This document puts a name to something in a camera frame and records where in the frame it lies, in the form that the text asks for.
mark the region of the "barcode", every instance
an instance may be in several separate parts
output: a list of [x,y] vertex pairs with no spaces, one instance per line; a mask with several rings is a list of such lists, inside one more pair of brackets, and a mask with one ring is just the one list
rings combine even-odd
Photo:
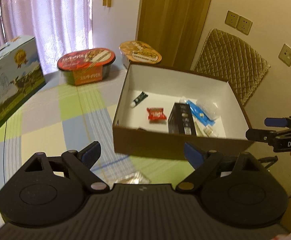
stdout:
[[185,134],[191,135],[191,128],[190,127],[185,127]]

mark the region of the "wall socket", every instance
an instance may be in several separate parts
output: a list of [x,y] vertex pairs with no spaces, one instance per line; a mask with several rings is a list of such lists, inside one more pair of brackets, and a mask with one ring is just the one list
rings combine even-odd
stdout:
[[248,35],[252,26],[252,21],[240,16],[237,24],[237,30]]
[[238,20],[239,20],[238,14],[231,12],[231,11],[228,11],[227,16],[226,16],[226,20],[225,20],[225,24],[227,24],[233,28],[236,28],[236,26],[238,24]]
[[284,46],[281,49],[281,52],[279,53],[279,59],[281,59],[288,67],[291,66],[291,48],[284,44]]

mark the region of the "blue packet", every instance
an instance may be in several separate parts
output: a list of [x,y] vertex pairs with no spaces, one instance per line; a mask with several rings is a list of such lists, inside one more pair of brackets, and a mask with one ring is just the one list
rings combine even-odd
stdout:
[[213,126],[215,124],[215,121],[210,120],[207,115],[202,111],[200,107],[198,107],[195,103],[192,101],[182,97],[180,100],[181,103],[186,103],[190,106],[191,113],[204,125],[207,126],[208,124]]

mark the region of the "table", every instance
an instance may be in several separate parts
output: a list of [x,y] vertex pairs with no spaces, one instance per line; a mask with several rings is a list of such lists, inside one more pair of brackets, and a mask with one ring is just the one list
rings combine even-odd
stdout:
[[60,72],[47,75],[47,84],[0,128],[0,189],[35,152],[58,156],[95,140],[102,154],[91,171],[109,185],[134,171],[174,187],[188,176],[193,168],[186,161],[114,152],[111,126],[125,75],[126,70],[113,71],[102,82],[79,87],[66,84]]

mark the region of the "instant rice container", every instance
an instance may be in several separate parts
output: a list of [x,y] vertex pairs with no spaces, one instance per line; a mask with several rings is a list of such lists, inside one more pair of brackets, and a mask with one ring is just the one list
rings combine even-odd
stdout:
[[142,41],[126,41],[120,44],[119,50],[126,67],[131,61],[157,64],[162,60],[162,56],[156,50]]
[[113,51],[95,48],[66,54],[58,60],[57,66],[69,84],[79,86],[107,78],[114,61]]

